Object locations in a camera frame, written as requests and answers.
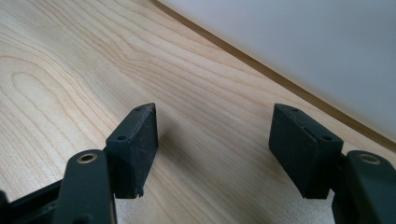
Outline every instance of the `light wood tabletop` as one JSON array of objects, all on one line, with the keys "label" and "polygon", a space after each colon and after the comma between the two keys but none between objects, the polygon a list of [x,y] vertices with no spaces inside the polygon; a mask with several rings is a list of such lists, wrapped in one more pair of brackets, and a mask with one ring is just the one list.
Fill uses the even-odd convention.
[{"label": "light wood tabletop", "polygon": [[70,157],[103,148],[131,109],[151,102],[160,147],[145,195],[116,200],[119,223],[334,223],[333,193],[303,199],[269,150],[274,103],[340,136],[344,153],[396,164],[394,143],[156,1],[1,1],[9,200],[61,179]]}]

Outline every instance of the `wooden table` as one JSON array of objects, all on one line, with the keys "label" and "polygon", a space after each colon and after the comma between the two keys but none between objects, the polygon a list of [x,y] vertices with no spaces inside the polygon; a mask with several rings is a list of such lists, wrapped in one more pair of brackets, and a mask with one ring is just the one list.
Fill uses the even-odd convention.
[{"label": "wooden table", "polygon": [[332,193],[302,199],[268,148],[274,103],[305,111],[344,152],[396,164],[394,143],[332,118],[340,113],[155,1],[1,2],[0,189],[11,201],[62,178],[68,158],[103,148],[149,102],[160,148],[145,196],[117,200],[119,223],[333,223]]}]

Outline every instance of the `brown edge strip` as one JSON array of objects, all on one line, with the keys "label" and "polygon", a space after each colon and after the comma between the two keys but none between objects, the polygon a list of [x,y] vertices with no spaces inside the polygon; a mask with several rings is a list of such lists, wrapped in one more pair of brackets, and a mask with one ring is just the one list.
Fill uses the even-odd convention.
[{"label": "brown edge strip", "polygon": [[253,69],[255,69],[258,72],[260,72],[261,74],[263,74],[264,76],[270,78],[271,80],[273,80],[277,84],[281,85],[288,91],[291,91],[292,93],[296,94],[300,98],[307,101],[309,104],[316,106],[317,108],[319,108],[326,114],[332,116],[335,119],[338,119],[339,121],[341,121],[345,125],[349,126],[353,130],[357,131],[358,133],[361,133],[362,135],[366,136],[367,138],[377,142],[379,145],[386,147],[393,152],[396,152],[396,143],[392,142],[387,137],[381,135],[380,133],[373,131],[372,129],[361,124],[360,122],[356,121],[355,119],[348,116],[347,114],[345,114],[345,113],[341,112],[340,110],[336,109],[335,107],[325,103],[324,101],[320,100],[315,95],[313,95],[310,92],[304,90],[303,88],[297,86],[296,84],[289,81],[288,79],[282,77],[280,74],[274,72],[267,66],[257,62],[250,56],[246,55],[246,53],[242,52],[239,49],[236,49],[235,47],[233,47],[230,44],[226,43],[225,41],[221,40],[217,36],[212,35],[204,28],[198,26],[197,24],[193,23],[192,21],[189,21],[188,19],[184,18],[183,16],[177,14],[174,10],[165,6],[164,4],[162,4],[158,1],[153,1],[153,4],[154,4],[154,6],[156,6],[163,12],[165,12],[167,15],[169,15],[172,18],[174,18],[175,20],[179,21],[181,24],[192,29],[198,35],[204,37],[205,39],[212,42],[219,48],[232,54],[234,57],[236,57],[243,63],[249,65]]}]

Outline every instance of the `white surface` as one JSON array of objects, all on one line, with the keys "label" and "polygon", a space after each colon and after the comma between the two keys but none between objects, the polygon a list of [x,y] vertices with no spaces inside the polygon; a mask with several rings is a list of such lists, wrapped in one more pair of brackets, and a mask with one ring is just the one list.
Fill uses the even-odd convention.
[{"label": "white surface", "polygon": [[396,142],[396,1],[160,2]]}]

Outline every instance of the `metal ring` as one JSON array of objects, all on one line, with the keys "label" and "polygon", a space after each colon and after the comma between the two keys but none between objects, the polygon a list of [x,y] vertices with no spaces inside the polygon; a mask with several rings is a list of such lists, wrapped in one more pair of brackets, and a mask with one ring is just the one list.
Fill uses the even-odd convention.
[{"label": "metal ring", "polygon": [[95,153],[87,153],[77,159],[78,163],[84,164],[96,160],[98,156]]},{"label": "metal ring", "polygon": [[372,165],[381,164],[381,161],[377,157],[374,157],[374,156],[369,155],[369,154],[360,154],[359,158],[361,159],[361,161],[370,163]]}]

